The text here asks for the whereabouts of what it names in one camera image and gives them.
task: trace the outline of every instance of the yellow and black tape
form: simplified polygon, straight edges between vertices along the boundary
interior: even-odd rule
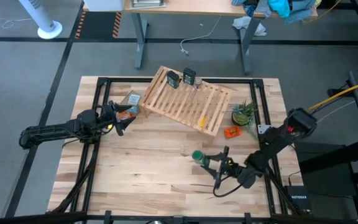
[[[121,23],[121,13],[116,13],[116,20],[114,21],[114,28],[112,29],[112,37],[118,37],[119,25]]]
[[[75,33],[75,38],[76,39],[80,38],[82,26],[83,26],[84,20],[85,20],[85,14],[86,14],[86,12],[82,12],[80,22],[78,23],[77,32]]]

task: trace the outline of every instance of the cloth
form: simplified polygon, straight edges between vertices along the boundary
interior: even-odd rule
[[[255,9],[255,12],[263,12],[265,17],[270,17],[272,15],[272,10],[270,9],[269,3],[267,0],[259,0],[259,3]]]
[[[255,4],[248,5],[248,4],[246,4],[246,2],[247,2],[247,0],[232,0],[231,4],[233,6],[239,6],[242,4],[244,6],[244,10],[247,13],[247,15],[249,17],[252,17],[254,15],[256,5]]]
[[[241,29],[241,28],[248,29],[248,25],[250,21],[251,21],[251,17],[243,16],[241,18],[234,19],[233,26],[237,29]],[[264,37],[267,35],[265,31],[266,28],[261,23],[259,23],[254,35],[259,37]]]
[[[290,16],[290,5],[288,4],[288,0],[268,0],[268,4],[281,18]]]
[[[292,1],[292,11],[290,16],[284,19],[285,25],[302,21],[307,17],[311,16],[313,11],[310,9],[316,0],[301,0],[301,1]]]

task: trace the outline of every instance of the wooden tabletop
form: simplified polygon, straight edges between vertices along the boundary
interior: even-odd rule
[[[91,108],[97,79],[82,77],[72,118]],[[270,119],[274,126],[279,126],[286,118],[280,84],[275,78],[265,78],[264,84]],[[131,90],[144,94],[148,86],[149,83],[113,82],[109,100],[121,102]],[[114,131],[103,136],[88,214],[103,215],[105,210],[111,210],[115,215],[243,217],[249,212],[253,217],[269,217],[263,178],[257,179],[250,189],[241,188],[227,197],[216,198],[212,195],[213,178],[191,158],[194,150],[217,154],[227,145],[229,156],[242,164],[250,153],[259,149],[258,142],[245,128],[241,136],[225,139],[224,128],[233,126],[230,119],[233,104],[244,100],[250,102],[251,96],[248,84],[222,86],[233,92],[215,138],[155,113],[147,119],[139,115],[121,137]],[[258,92],[258,105],[262,111]],[[49,210],[55,208],[74,186],[81,152],[79,142],[64,147]],[[278,154],[278,162],[284,183],[290,174],[300,170],[296,153],[290,147]],[[218,164],[211,163],[211,167],[216,169]],[[300,173],[292,175],[291,182],[302,185]],[[227,179],[217,193],[223,194],[237,185],[235,179]],[[82,207],[84,191],[85,186],[77,208]],[[276,210],[280,211],[275,189],[273,194]]]
[[[200,15],[222,15],[222,16],[246,16],[242,6],[233,6],[232,0],[165,0],[166,7],[152,9],[131,9],[131,0],[125,0],[123,12],[139,13],[167,13],[167,14],[200,14]],[[84,11],[89,11],[86,4]],[[317,10],[312,8],[311,19],[317,18]],[[254,17],[265,17],[262,12],[254,12]],[[272,13],[272,17],[278,17],[277,13]]]

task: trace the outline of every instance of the metal table leg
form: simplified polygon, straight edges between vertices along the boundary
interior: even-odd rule
[[[242,66],[244,67],[244,73],[246,75],[251,72],[249,45],[251,44],[251,40],[254,37],[256,28],[258,28],[259,23],[260,19],[251,18],[248,29],[240,29]]]
[[[135,56],[135,68],[140,69],[142,66],[143,49],[145,45],[145,36],[147,30],[147,20],[141,19],[139,13],[132,13],[132,20],[134,21],[137,48]]]

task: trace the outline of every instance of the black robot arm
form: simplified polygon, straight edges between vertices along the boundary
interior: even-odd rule
[[[29,149],[32,146],[38,146],[45,141],[54,141],[59,139],[78,138],[83,143],[94,143],[99,136],[110,132],[103,131],[109,125],[113,125],[119,136],[124,133],[128,125],[135,119],[125,120],[117,119],[116,113],[121,113],[131,108],[131,105],[118,105],[109,102],[108,105],[102,105],[101,114],[96,110],[85,110],[76,119],[71,119],[64,124],[54,124],[44,127],[31,126],[26,128],[19,138],[19,145],[23,149]]]

